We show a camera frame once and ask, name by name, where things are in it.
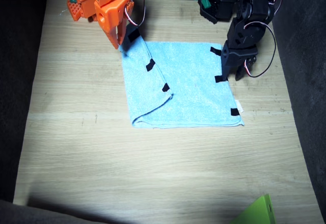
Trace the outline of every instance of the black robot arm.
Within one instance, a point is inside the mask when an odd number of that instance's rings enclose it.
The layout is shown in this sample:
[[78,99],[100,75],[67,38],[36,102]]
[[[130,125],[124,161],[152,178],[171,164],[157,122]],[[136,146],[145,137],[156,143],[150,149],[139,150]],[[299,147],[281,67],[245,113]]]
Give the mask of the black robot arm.
[[227,41],[222,49],[222,79],[227,80],[230,69],[238,67],[236,80],[256,62],[258,43],[265,34],[266,26],[274,17],[275,0],[239,0],[237,16],[233,18]]

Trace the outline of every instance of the towel tag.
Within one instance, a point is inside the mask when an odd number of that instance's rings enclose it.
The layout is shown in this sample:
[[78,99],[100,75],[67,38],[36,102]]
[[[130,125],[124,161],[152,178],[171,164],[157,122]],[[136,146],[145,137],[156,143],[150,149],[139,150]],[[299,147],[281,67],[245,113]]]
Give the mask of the towel tag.
[[170,89],[169,85],[168,85],[167,83],[165,83],[165,85],[164,85],[162,91],[163,91],[163,92],[167,92],[169,89]]
[[229,81],[228,78],[226,78],[226,80],[223,80],[223,77],[221,75],[216,75],[215,76],[215,82],[219,83],[221,81]]
[[239,116],[239,111],[237,108],[232,108],[231,109],[231,116]]
[[238,111],[239,111],[240,113],[242,113],[242,112],[243,112],[243,108],[242,108],[242,106],[241,106],[240,101],[239,101],[239,100],[236,100],[235,103],[236,103],[236,106],[237,106],[237,108],[238,108]]
[[146,65],[146,69],[147,69],[147,71],[152,70],[153,67],[154,67],[154,65],[155,65],[155,61],[154,61],[153,59],[151,59],[151,61],[149,62],[149,64]]

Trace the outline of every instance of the wood grain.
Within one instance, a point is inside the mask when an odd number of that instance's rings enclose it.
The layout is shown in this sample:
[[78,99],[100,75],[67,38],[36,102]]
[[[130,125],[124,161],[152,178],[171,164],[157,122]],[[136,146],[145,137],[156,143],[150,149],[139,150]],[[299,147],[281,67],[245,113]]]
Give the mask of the wood grain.
[[[127,223],[227,223],[271,195],[278,223],[323,223],[277,53],[261,78],[229,77],[234,128],[135,129],[120,53],[97,23],[48,0],[14,203],[32,198]],[[196,1],[152,0],[149,41],[223,44]],[[270,61],[266,33],[253,73]]]

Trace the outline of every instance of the blue microfiber cloth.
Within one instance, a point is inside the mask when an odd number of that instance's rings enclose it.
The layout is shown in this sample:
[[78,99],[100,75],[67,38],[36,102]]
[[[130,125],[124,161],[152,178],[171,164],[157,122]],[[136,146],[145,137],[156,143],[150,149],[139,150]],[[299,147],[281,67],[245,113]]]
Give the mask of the blue microfiber cloth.
[[145,42],[128,25],[119,47],[134,127],[243,125],[213,43]]

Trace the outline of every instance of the gray fabric wall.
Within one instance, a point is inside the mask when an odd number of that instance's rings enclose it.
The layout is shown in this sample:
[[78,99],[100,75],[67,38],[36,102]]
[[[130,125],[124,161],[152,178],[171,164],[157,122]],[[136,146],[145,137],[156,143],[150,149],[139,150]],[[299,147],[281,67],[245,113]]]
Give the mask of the gray fabric wall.
[[273,26],[301,147],[326,220],[326,0],[283,0]]

